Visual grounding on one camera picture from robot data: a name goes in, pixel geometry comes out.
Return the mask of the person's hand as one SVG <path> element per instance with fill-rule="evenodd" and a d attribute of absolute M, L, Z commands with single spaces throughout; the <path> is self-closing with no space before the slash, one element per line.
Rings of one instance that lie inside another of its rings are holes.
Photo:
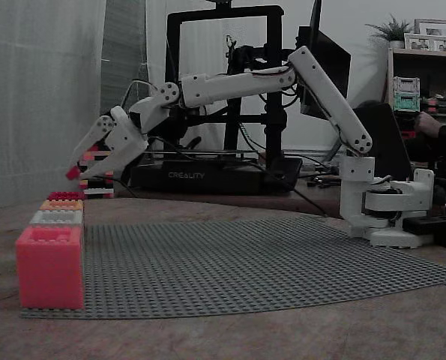
<path fill-rule="evenodd" d="M 429 138 L 438 139 L 442 124 L 426 112 L 420 112 L 415 118 L 415 131 Z"/>

